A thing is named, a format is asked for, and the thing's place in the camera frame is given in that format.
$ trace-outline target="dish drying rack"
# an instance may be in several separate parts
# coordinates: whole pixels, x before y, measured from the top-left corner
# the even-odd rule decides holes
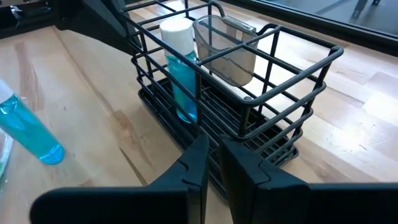
[[[226,196],[226,193],[221,179],[220,163],[217,151],[218,139],[221,134],[226,134],[231,139],[241,142],[248,149],[252,150],[263,159],[273,163],[275,166],[280,167],[289,160],[297,157],[299,152],[294,146],[294,142],[302,136],[303,131],[301,127],[303,122],[313,114],[313,101],[315,97],[326,88],[326,83],[323,80],[332,61],[342,55],[343,49],[335,44],[288,27],[277,24],[267,24],[257,32],[257,37],[194,63],[176,52],[173,48],[151,33],[151,31],[159,29],[159,25],[148,28],[144,28],[144,25],[179,14],[184,14],[186,18],[194,21],[197,18],[190,16],[190,12],[206,7],[208,9],[208,15],[211,15],[213,8],[215,8],[219,11],[220,16],[224,17],[225,13],[223,8],[215,1],[203,1],[203,4],[199,6],[189,7],[188,0],[184,0],[185,9],[176,11],[175,9],[168,7],[163,2],[165,2],[165,0],[149,1],[126,7],[120,11],[113,10],[112,13],[121,22],[126,33],[131,33],[131,31],[129,31],[131,26],[135,28],[135,32],[127,37],[126,40],[132,49],[137,52],[137,54],[135,54],[131,59],[131,62],[137,69],[137,81],[142,85],[142,89],[139,91],[139,96],[152,112],[153,116],[155,116],[163,125],[164,129],[171,135],[175,142],[178,143],[182,149],[186,149],[200,134],[205,133],[209,136],[211,152],[210,180],[224,197]],[[171,13],[140,22],[132,21],[127,15],[127,12],[129,11],[153,5],[158,5],[171,11]],[[296,66],[275,57],[280,32],[285,32],[326,47],[330,49],[329,54],[327,57],[305,70],[297,68]],[[270,53],[250,46],[250,43],[271,35],[273,35],[273,38]],[[137,37],[140,38],[142,45],[139,45],[134,41]],[[159,47],[149,50],[145,37],[150,38],[150,40],[159,45]],[[211,71],[207,72],[207,70],[204,69],[203,65],[205,63],[209,63],[238,49],[245,49],[268,61],[264,77],[257,73],[253,73],[253,77],[263,83],[261,91],[262,94],[259,96],[256,96],[243,86],[238,88],[243,93],[247,94],[247,97],[241,98],[226,85],[219,82]],[[167,65],[159,64],[153,57],[155,52],[161,50],[169,51],[195,71],[197,84],[195,95],[191,94],[167,71]],[[147,69],[138,62],[138,59],[142,57],[145,58]],[[280,85],[273,84],[269,81],[273,64],[293,73],[294,76]],[[314,73],[319,70],[319,76],[315,76]],[[163,73],[166,78],[159,81],[155,80],[155,72]],[[150,81],[150,85],[145,84],[145,79]],[[309,79],[314,82],[313,90],[309,94],[303,98],[298,98],[286,91],[288,88],[304,79]],[[172,82],[197,104],[197,122],[194,122],[194,120],[174,100],[171,85]],[[278,111],[267,103],[269,99],[277,95],[284,95],[291,100],[293,104],[282,111]],[[303,112],[299,119],[292,121],[287,117],[300,107],[303,108]],[[176,112],[177,109],[191,121],[191,124],[182,121],[178,117]],[[263,110],[269,110],[274,113],[275,116],[267,118],[262,114]],[[277,123],[282,120],[288,124],[284,129],[277,125]],[[291,137],[288,137],[290,132],[293,132],[293,134]]]

